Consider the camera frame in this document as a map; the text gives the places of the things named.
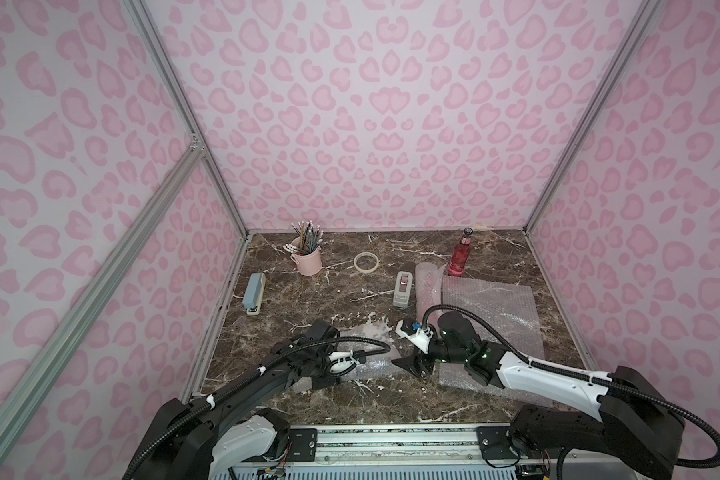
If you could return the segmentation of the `white tape dispenser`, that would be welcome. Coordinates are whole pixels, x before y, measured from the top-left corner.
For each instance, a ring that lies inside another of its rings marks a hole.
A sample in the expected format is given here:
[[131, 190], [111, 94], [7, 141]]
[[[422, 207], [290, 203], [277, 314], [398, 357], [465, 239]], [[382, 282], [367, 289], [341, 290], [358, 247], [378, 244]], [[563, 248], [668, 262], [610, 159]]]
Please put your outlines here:
[[392, 300], [395, 308], [405, 309], [408, 307], [413, 288], [413, 280], [414, 275], [411, 272], [400, 271], [397, 274]]

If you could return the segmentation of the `red bottle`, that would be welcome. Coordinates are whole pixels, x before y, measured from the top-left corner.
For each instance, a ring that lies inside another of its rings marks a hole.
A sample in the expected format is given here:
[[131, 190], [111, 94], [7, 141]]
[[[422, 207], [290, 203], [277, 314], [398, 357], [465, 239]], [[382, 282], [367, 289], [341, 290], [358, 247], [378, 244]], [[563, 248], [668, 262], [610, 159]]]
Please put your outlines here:
[[471, 241], [474, 235], [472, 228], [463, 230], [459, 243], [454, 248], [447, 272], [450, 276], [461, 277], [465, 271], [468, 258], [471, 253]]

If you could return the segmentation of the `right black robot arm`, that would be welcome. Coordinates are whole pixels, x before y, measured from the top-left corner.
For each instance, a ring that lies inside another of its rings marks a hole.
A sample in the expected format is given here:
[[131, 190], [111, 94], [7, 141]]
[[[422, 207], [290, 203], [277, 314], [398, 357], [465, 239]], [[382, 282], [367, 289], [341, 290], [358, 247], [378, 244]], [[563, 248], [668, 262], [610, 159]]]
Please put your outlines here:
[[669, 479], [675, 468], [720, 467], [720, 433], [698, 415], [666, 400], [639, 372], [574, 369], [529, 356], [478, 315], [454, 305], [434, 305], [427, 317], [402, 320], [397, 335], [414, 354], [394, 365], [415, 377], [437, 363], [459, 364], [483, 386], [518, 390], [565, 405], [565, 410], [526, 405], [513, 417], [506, 444], [523, 457], [558, 452], [564, 471], [574, 450], [619, 459], [649, 479]]

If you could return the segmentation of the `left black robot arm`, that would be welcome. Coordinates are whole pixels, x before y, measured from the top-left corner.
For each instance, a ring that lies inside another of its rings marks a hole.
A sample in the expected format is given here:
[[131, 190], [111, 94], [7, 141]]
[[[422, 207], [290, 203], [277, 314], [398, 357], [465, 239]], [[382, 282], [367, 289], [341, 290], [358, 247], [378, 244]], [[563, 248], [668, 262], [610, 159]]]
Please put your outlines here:
[[289, 424], [270, 409], [245, 422], [256, 407], [302, 378], [334, 385], [367, 358], [390, 351], [382, 340], [344, 337], [332, 325], [316, 321], [306, 332], [275, 344], [263, 360], [218, 390], [189, 402], [164, 403], [123, 477], [210, 479], [251, 457], [280, 457]]

